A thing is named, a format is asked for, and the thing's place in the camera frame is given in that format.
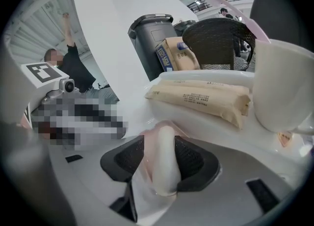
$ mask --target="dark hair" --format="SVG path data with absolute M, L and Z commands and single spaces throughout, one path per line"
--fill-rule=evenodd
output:
M 227 13 L 228 10 L 227 10 L 226 8 L 221 8 L 221 9 L 220 9 L 220 13 L 222 13 L 222 12 L 226 12 L 226 13 Z
M 45 56 L 44 56 L 45 62 L 51 61 L 51 51 L 55 51 L 55 49 L 51 48 L 51 49 L 47 50 L 47 52 L 45 53 Z

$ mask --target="white mug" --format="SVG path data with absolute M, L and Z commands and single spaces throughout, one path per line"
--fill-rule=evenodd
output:
M 266 129 L 314 135 L 314 116 L 309 116 L 314 111 L 314 53 L 279 40 L 256 40 L 253 104 Z M 300 126 L 306 118 L 308 124 Z

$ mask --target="white plastic surface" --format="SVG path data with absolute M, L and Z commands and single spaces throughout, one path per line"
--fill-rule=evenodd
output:
M 142 90 L 118 103 L 118 115 L 129 122 L 125 137 L 140 134 L 151 129 L 160 121 L 171 120 L 189 137 L 208 141 L 232 149 L 246 152 L 272 171 L 282 176 L 293 188 L 297 188 L 310 169 L 312 157 L 301 155 L 303 139 L 294 134 L 287 147 L 283 147 L 276 133 L 266 130 L 257 121 L 253 103 L 250 103 L 249 115 L 244 117 L 242 130 L 219 117 L 201 113 L 189 108 L 147 100 L 144 95 L 160 79 L 194 79 L 214 81 L 233 85 L 243 85 L 252 90 L 254 73 L 225 70 L 194 70 L 162 73 Z

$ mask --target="man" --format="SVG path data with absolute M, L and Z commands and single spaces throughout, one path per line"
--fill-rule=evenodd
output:
M 228 13 L 228 10 L 226 8 L 221 8 L 220 13 L 226 18 L 234 20 L 234 17 Z M 233 40 L 234 40 L 235 55 L 236 55 L 236 57 L 241 57 L 240 52 L 246 52 L 244 42 L 243 42 L 243 40 L 238 39 L 237 37 L 234 37 Z
M 81 62 L 78 54 L 70 27 L 69 14 L 63 14 L 65 41 L 68 47 L 68 53 L 63 56 L 60 51 L 49 49 L 45 54 L 45 61 L 66 73 L 70 79 L 73 79 L 75 86 L 79 88 L 81 93 L 86 94 L 87 98 L 104 99 L 105 104 L 115 104 L 119 99 L 114 94 L 111 87 L 97 90 L 93 88 L 93 83 L 96 80 Z

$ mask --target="gray trash can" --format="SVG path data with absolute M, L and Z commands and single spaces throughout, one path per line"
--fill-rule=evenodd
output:
M 188 20 L 175 24 L 173 27 L 175 28 L 177 36 L 182 37 L 183 32 L 194 23 L 196 23 L 195 20 Z
M 149 14 L 131 25 L 128 35 L 150 81 L 163 72 L 155 47 L 165 38 L 177 37 L 169 14 Z

